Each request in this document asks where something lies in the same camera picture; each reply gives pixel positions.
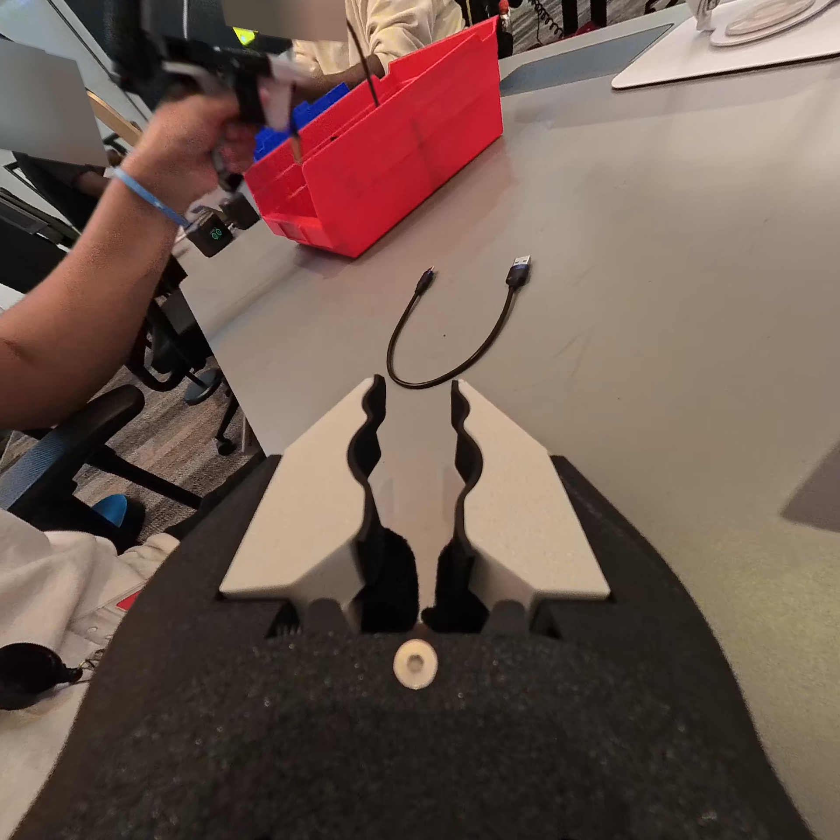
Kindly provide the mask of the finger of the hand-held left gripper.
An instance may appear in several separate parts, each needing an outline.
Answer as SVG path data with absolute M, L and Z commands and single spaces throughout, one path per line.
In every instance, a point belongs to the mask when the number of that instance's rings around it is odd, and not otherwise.
M 292 57 L 260 57 L 259 104 L 263 125 L 277 132 L 287 131 L 296 91 L 309 88 L 315 80 L 308 68 Z

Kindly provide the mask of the person's left hand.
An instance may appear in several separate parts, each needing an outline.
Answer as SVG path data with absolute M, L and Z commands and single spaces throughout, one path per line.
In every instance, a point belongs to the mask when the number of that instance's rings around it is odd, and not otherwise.
M 217 188 L 215 161 L 229 173 L 247 171 L 257 132 L 239 117 L 234 94 L 194 93 L 155 110 L 121 168 L 164 205 L 184 214 Z

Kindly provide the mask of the white stand with black board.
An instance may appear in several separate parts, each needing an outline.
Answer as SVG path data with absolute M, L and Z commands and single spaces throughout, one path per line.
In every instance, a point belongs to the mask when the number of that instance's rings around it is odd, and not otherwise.
M 760 2 L 723 2 L 711 9 L 698 27 L 700 4 L 689 2 L 692 18 L 676 26 L 612 80 L 624 91 L 769 69 L 838 57 L 838 2 L 810 2 L 801 14 L 780 23 L 781 30 L 756 32 L 757 39 L 738 41 L 726 34 L 733 21 Z

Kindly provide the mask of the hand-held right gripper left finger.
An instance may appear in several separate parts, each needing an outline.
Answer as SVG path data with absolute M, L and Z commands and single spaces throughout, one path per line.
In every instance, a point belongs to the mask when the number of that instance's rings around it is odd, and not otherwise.
M 347 617 L 385 555 L 369 478 L 386 386 L 364 379 L 284 452 L 218 592 L 228 600 L 289 601 L 299 615 L 331 600 Z

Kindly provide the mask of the red storage bin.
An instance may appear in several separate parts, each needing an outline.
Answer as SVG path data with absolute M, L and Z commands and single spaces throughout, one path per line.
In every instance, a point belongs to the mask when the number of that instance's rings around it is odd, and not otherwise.
M 269 229 L 356 258 L 503 132 L 497 19 L 393 62 L 245 174 Z

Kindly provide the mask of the grey desk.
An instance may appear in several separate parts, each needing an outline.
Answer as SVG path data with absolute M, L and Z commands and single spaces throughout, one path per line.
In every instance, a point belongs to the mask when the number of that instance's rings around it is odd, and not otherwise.
M 683 7 L 516 56 L 561 85 L 357 260 L 258 224 L 185 254 L 185 297 L 268 455 L 363 378 L 421 273 L 395 366 L 467 382 L 566 457 L 677 573 L 763 745 L 838 838 L 838 60 L 613 91 Z M 573 73 L 572 66 L 587 73 Z

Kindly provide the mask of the black cable blue plugs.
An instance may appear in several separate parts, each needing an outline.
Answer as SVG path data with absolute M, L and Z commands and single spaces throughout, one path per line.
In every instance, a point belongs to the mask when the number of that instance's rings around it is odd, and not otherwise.
M 394 330 L 392 331 L 392 335 L 386 347 L 385 368 L 386 373 L 388 374 L 392 382 L 407 391 L 425 391 L 430 390 L 439 385 L 443 385 L 447 382 L 453 381 L 459 378 L 463 373 L 466 373 L 468 370 L 470 370 L 489 352 L 489 350 L 498 340 L 502 330 L 504 329 L 507 321 L 509 320 L 519 292 L 529 282 L 530 274 L 531 257 L 529 255 L 518 257 L 513 261 L 505 279 L 505 283 L 507 286 L 507 295 L 500 315 L 487 337 L 483 340 L 479 348 L 470 355 L 470 357 L 468 357 L 465 361 L 459 363 L 454 369 L 440 374 L 433 379 L 426 381 L 407 381 L 396 372 L 396 345 L 398 340 L 402 336 L 402 333 L 404 331 L 405 326 L 407 325 L 408 320 L 410 319 L 411 315 L 416 309 L 417 304 L 420 302 L 425 293 L 429 291 L 429 289 L 434 283 L 434 279 L 436 277 L 435 268 L 427 268 L 417 281 L 413 290 L 413 295 L 410 298 L 410 301 L 407 303 L 405 309 L 403 310 L 401 317 L 397 321 L 397 324 L 394 327 Z

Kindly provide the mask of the person's left forearm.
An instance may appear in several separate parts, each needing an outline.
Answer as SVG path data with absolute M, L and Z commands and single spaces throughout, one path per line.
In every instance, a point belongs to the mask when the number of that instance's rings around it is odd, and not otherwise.
M 69 254 L 1 318 L 1 425 L 52 427 L 123 366 L 177 225 L 113 178 Z

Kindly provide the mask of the black clip-on microphone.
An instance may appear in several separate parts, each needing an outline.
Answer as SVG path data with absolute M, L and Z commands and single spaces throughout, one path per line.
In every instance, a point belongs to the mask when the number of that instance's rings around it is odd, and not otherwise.
M 32 643 L 1 647 L 1 710 L 17 711 L 33 706 L 58 686 L 76 684 L 82 667 L 66 665 L 50 648 Z

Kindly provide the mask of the person's cream shirt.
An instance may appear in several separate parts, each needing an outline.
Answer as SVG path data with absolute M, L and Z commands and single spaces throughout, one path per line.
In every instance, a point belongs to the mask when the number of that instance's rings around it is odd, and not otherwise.
M 178 547 L 168 533 L 119 554 L 84 532 L 42 532 L 7 511 L 1 523 L 1 643 L 46 647 L 69 666 L 108 645 L 93 618 L 140 592 Z M 84 686 L 52 689 L 1 720 L 1 837 L 9 838 L 47 782 L 74 725 Z

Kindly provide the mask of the blue storage bin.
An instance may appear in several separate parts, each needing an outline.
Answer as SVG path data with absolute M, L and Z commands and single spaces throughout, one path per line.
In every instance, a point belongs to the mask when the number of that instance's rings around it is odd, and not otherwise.
M 314 102 L 303 102 L 296 106 L 292 112 L 292 121 L 298 129 L 307 126 L 333 104 L 338 102 L 350 92 L 346 83 L 341 83 L 328 93 Z M 270 152 L 278 148 L 290 138 L 289 131 L 277 131 L 264 127 L 257 132 L 255 137 L 255 152 L 253 162 L 257 163 L 264 159 Z

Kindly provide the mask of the small black device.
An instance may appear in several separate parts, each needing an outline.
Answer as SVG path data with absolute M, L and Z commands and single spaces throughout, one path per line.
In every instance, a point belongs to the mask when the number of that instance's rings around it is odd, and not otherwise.
M 238 231 L 246 231 L 261 221 L 259 212 L 240 192 L 227 195 L 219 202 L 218 208 L 226 224 Z
M 207 258 L 213 258 L 230 246 L 235 237 L 220 211 L 201 205 L 184 228 L 186 238 Z

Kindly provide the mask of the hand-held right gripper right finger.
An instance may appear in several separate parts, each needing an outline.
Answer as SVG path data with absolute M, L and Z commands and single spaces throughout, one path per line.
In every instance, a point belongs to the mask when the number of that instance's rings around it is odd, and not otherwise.
M 454 545 L 466 589 L 491 612 L 546 601 L 605 602 L 602 567 L 546 447 L 463 379 L 451 385 Z

